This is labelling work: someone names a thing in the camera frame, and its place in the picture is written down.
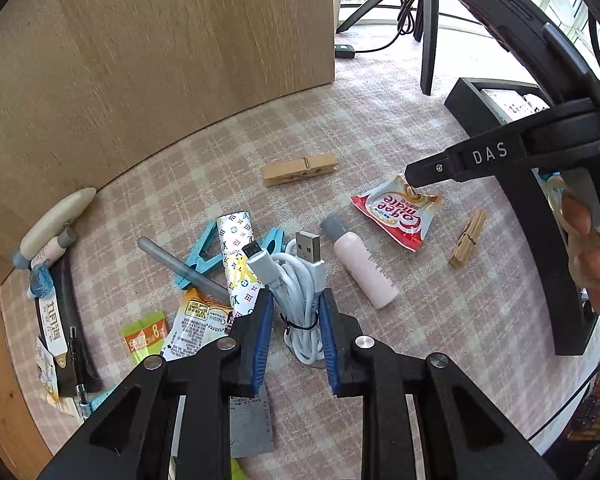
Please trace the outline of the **person's right hand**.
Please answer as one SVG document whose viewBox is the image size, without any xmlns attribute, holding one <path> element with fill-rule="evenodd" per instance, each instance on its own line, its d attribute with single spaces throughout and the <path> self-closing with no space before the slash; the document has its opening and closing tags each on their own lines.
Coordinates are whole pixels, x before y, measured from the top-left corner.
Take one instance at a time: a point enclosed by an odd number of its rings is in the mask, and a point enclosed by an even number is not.
<svg viewBox="0 0 600 480">
<path fill-rule="evenodd" d="M 580 235 L 588 235 L 592 230 L 590 211 L 572 197 L 564 196 L 562 198 L 562 214 Z M 593 284 L 588 288 L 588 296 L 593 309 L 600 315 L 600 247 L 589 252 L 582 252 L 579 261 L 581 273 Z"/>
</svg>

